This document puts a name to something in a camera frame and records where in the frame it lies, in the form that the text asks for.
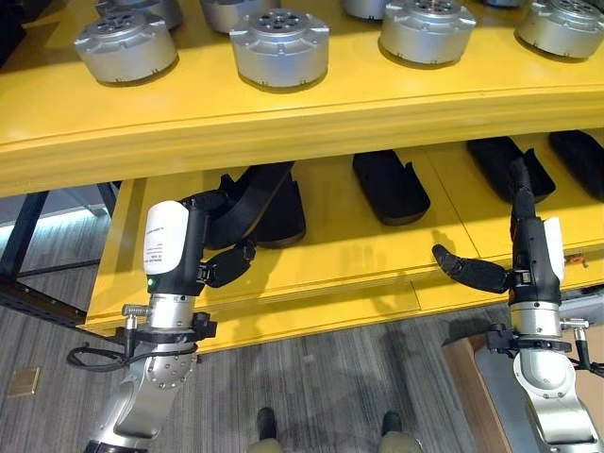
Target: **yellow shelving unit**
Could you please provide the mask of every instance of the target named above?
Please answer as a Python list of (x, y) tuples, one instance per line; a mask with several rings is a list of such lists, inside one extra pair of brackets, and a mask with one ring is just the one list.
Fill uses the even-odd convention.
[[(428, 213), (409, 226), (383, 226), (363, 199), (350, 156), (298, 162), (294, 178), (304, 204), (308, 232), (295, 247), (259, 249), (254, 265), (224, 288), (207, 288), (198, 310), (223, 310), (326, 295), (434, 270), (430, 248), (447, 238), (459, 253), (476, 255), (439, 179), (421, 150), (404, 153), (431, 199)], [(238, 176), (243, 169), (229, 171)], [(218, 186), (221, 171), (126, 181), (120, 192), (99, 267), (87, 324), (109, 319), (119, 325), (122, 305), (147, 298), (143, 255), (146, 213), (166, 199), (181, 199)]]
[[(565, 251), (583, 254), (564, 287), (604, 281), (603, 205), (544, 134), (604, 126), (604, 47), (583, 61), (547, 58), (513, 36), (524, 11), (472, 1), (464, 3), (478, 27), (461, 61), (420, 69), (382, 55), (380, 25), (346, 16), (339, 2), (284, 0), (329, 24), (329, 70), (306, 90), (265, 92), (238, 77), (228, 37), (208, 29), (198, 1), (182, 0), (178, 65), (152, 83), (115, 88), (93, 80), (73, 49), (96, 18), (92, 3), (53, 2), (0, 69), (0, 196), (124, 181), (84, 328), (110, 335), (124, 303), (146, 301), (150, 206), (282, 160), (297, 160), (308, 235), (260, 250), (243, 278), (203, 292), (195, 308), (220, 322), (204, 350), (500, 300), (442, 278), (430, 248), (509, 263), (510, 207), (462, 143), (509, 134), (537, 147), (558, 185), (538, 209), (560, 216)], [(604, 129), (591, 132), (604, 142)], [(351, 154), (388, 148), (413, 161), (432, 202), (409, 226), (382, 226), (351, 169)]]
[[(590, 133), (604, 141), (604, 129)], [(546, 134), (514, 137), (537, 156), (557, 184), (538, 205), (562, 220), (564, 249), (584, 263), (566, 267), (564, 289), (604, 281), (604, 205), (566, 172)], [(204, 350), (454, 310), (503, 300), (443, 278), (430, 253), (444, 243), (465, 257), (509, 265), (510, 205), (498, 199), (465, 150), (465, 143), (398, 150), (413, 162), (431, 199), (428, 213), (409, 226), (383, 226), (363, 198), (351, 157), (298, 162), (308, 235), (280, 251), (259, 249), (241, 279), (206, 289), (195, 304), (220, 322)], [(237, 176), (242, 169), (230, 173)], [(112, 334), (125, 303), (143, 303), (143, 232), (146, 212), (165, 199), (216, 187), (220, 171), (158, 176), (123, 185), (84, 328)]]
[(301, 92), (240, 80), (228, 37), (183, 0), (180, 61), (152, 83), (98, 84), (72, 42), (93, 2), (54, 2), (0, 70), (0, 196), (92, 182), (509, 133), (604, 126), (604, 47), (546, 58), (513, 36), (523, 11), (467, 6), (478, 27), (455, 65), (418, 69), (385, 58), (379, 24), (339, 2), (286, 0), (331, 28), (329, 71)]

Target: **gray carpet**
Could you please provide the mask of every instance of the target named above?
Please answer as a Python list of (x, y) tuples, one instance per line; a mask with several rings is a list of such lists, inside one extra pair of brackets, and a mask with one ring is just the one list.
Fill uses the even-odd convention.
[[(25, 268), (98, 258), (107, 226), (87, 218), (39, 228)], [(26, 282), (86, 307), (95, 271)], [(152, 451), (244, 452), (256, 438), (256, 411), (268, 405), (288, 452), (373, 453), (392, 409), (426, 453), (478, 453), (441, 346), (506, 318), (505, 306), (492, 306), (205, 355)], [(10, 310), (0, 309), (0, 339), (0, 452), (83, 451), (122, 373), (69, 368), (67, 351), (90, 337)], [(12, 370), (27, 366), (42, 368), (38, 391), (6, 398)]]

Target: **black clamp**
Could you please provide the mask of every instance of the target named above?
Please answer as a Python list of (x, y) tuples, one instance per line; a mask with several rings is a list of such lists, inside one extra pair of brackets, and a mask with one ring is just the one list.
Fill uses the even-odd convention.
[[(218, 323), (210, 320), (210, 315), (204, 312), (195, 313), (193, 315), (193, 323), (189, 332), (160, 332), (151, 330), (145, 327), (136, 329), (133, 332), (135, 343), (147, 342), (153, 344), (184, 344), (195, 343), (206, 338), (214, 338), (216, 336), (216, 328)], [(116, 330), (118, 337), (123, 337), (126, 330), (123, 327), (118, 327)]]
[(513, 331), (503, 324), (493, 324), (487, 331), (487, 347), (498, 354), (512, 356), (512, 351), (520, 349), (544, 349), (556, 352), (571, 352), (573, 347), (570, 343), (547, 339), (523, 339), (517, 338)]

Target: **person's foot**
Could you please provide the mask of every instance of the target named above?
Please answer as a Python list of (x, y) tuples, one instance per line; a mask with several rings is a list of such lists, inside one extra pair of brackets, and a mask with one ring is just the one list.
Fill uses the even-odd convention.
[(384, 415), (384, 420), (381, 422), (382, 437), (389, 432), (402, 432), (403, 423), (400, 421), (400, 416), (395, 411), (387, 411)]
[(260, 440), (277, 438), (277, 419), (271, 408), (262, 408), (256, 416), (256, 428)]

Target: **cardboard box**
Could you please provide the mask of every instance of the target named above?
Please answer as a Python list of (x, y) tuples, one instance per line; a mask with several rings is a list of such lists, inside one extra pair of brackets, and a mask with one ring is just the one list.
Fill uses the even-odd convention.
[[(573, 345), (569, 357), (576, 359), (573, 331), (565, 331), (564, 340)], [(604, 327), (587, 330), (591, 361), (604, 361)], [(477, 353), (486, 347), (484, 335), (458, 340), (444, 346), (449, 370), (473, 431), (480, 453), (513, 452), (497, 407), (477, 364)], [(600, 435), (604, 433), (604, 379), (589, 373), (577, 372), (577, 393), (589, 409)]]

